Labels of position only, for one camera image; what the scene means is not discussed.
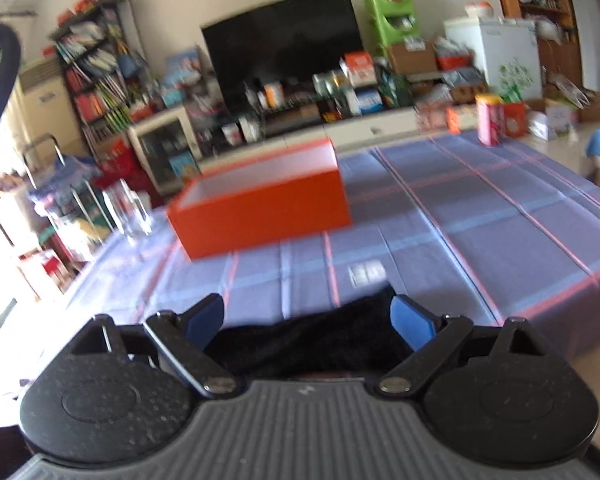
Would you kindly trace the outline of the black flat screen television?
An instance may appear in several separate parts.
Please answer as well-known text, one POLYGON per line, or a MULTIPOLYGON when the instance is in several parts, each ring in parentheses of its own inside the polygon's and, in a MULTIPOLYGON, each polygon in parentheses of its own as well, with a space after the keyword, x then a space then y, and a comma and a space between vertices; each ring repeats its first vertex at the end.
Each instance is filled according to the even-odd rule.
POLYGON ((363 49, 351 0, 279 0, 204 26, 202 36, 226 107, 248 106, 257 84, 334 70, 363 49))

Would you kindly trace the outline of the white chest freezer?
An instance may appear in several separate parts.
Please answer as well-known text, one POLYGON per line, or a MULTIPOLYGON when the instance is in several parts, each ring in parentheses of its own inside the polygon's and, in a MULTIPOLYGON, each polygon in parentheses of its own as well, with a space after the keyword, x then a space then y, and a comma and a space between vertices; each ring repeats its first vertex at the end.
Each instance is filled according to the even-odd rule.
POLYGON ((447 40, 472 54, 493 93, 519 101, 542 98, 535 24, 516 18, 453 18, 443 23, 447 40))

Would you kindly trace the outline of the white tv stand cabinet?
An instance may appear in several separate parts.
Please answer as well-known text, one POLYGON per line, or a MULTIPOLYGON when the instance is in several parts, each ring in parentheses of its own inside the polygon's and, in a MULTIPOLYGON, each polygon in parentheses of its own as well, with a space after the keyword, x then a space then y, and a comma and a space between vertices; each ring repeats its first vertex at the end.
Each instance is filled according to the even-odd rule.
POLYGON ((398 108, 301 129, 253 144, 244 144, 223 154, 197 160, 197 166, 201 172, 217 170, 242 160, 261 158, 270 153, 293 148, 297 144, 323 138, 332 141, 337 153, 343 153, 385 142, 418 138, 421 134, 416 110, 413 107, 398 108))

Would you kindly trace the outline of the black cloth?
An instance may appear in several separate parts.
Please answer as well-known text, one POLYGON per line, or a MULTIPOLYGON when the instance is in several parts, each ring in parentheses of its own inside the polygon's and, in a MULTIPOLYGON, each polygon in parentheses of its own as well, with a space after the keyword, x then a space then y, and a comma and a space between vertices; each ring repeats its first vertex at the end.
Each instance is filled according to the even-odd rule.
POLYGON ((413 350, 394 329, 387 286, 330 311, 274 325, 245 325, 217 333, 204 353, 230 374, 284 380, 343 373, 382 375, 413 350))

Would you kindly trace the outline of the clear glass mason mug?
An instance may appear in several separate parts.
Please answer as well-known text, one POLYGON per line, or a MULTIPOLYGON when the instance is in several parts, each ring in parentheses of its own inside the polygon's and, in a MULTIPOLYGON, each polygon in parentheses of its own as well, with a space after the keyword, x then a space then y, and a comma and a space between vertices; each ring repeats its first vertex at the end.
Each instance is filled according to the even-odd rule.
POLYGON ((102 195, 117 231, 130 245, 136 246, 151 233, 151 210, 125 180, 117 180, 102 195))

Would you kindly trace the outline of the red white carton box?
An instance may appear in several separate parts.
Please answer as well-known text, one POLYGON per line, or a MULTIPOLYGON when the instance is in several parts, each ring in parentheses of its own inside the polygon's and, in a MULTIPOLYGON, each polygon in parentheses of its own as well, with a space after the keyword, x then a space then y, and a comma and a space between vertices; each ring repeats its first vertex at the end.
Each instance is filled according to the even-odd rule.
POLYGON ((39 300, 55 300, 65 293, 73 276, 53 249, 21 258, 19 269, 39 300))

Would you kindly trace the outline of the beige standing air conditioner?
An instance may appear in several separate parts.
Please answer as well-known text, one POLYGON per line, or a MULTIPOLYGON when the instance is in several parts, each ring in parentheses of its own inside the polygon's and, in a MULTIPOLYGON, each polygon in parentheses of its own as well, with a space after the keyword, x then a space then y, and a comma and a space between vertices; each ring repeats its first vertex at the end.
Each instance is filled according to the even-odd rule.
POLYGON ((19 72, 24 122, 29 142, 51 134, 62 154, 87 156, 76 112, 57 58, 40 58, 19 72))

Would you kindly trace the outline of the pink cylindrical canister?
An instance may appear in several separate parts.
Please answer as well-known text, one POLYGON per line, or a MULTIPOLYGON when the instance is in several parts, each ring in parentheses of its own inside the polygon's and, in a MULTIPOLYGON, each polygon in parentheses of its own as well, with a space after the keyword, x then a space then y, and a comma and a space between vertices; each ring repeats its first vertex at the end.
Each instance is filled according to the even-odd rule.
POLYGON ((496 94, 477 94, 478 140, 485 146, 500 144, 504 124, 504 101, 496 94))

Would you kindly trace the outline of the blue plaid tablecloth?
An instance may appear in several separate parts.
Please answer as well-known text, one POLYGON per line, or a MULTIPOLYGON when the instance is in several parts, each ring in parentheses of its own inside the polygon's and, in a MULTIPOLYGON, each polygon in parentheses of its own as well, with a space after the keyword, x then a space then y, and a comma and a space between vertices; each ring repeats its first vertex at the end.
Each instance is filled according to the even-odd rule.
POLYGON ((181 312, 217 292, 229 326, 273 324, 390 285, 430 311, 523 316, 565 356, 600 346, 600 188, 517 141, 471 134, 340 162, 350 228, 192 261, 164 214, 110 237, 71 285, 68 324, 181 312))

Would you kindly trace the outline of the wooden display shelf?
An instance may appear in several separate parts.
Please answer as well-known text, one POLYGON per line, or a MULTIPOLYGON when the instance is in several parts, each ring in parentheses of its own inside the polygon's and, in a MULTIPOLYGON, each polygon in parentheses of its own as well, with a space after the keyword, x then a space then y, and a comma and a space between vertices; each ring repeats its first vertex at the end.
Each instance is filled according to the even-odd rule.
POLYGON ((583 70, 576 14, 572 0, 500 0, 506 18, 524 18, 557 27, 559 40, 539 39, 541 67, 582 86, 583 70))

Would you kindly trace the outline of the shopping trolley with bags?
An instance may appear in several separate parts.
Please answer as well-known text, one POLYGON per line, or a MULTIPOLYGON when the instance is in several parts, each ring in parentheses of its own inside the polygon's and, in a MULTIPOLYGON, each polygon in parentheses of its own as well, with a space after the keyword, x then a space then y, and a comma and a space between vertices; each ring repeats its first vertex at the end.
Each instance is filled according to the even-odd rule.
POLYGON ((65 154, 50 133, 27 144, 22 159, 34 211, 50 222, 69 261, 83 266, 114 230, 102 192, 95 188, 102 172, 88 157, 65 154))

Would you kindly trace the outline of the green stacked plastic bins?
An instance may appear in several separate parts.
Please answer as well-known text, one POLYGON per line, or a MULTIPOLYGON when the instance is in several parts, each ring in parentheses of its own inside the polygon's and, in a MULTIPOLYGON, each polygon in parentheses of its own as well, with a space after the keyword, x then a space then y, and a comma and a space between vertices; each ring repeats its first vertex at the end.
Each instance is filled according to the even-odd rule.
POLYGON ((406 38, 420 37, 414 0, 363 1, 381 54, 406 38))

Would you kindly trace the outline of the orange cardboard box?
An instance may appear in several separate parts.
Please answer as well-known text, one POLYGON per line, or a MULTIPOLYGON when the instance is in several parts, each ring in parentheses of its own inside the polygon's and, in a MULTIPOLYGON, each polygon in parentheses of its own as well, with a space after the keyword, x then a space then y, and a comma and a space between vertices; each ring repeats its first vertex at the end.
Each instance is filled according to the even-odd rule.
POLYGON ((192 260, 352 224, 328 139, 196 177, 172 200, 166 216, 192 260))

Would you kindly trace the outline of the black bookshelf with books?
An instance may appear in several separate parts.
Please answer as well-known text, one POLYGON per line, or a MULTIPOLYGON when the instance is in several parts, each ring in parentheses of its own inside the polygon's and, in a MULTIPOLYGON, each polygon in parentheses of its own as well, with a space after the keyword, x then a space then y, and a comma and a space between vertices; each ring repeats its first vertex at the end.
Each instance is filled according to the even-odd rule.
POLYGON ((132 125, 140 66, 123 25, 129 0, 79 0, 50 33, 82 138, 94 158, 132 125))

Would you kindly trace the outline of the white glass door cabinet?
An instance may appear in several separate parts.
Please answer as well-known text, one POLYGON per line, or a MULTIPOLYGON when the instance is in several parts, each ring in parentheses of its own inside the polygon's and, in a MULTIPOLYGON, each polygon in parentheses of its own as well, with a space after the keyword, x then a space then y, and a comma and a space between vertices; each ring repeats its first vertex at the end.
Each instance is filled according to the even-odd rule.
POLYGON ((184 105, 132 125, 128 136, 140 166, 162 196, 177 193, 183 178, 200 173, 202 153, 184 105))

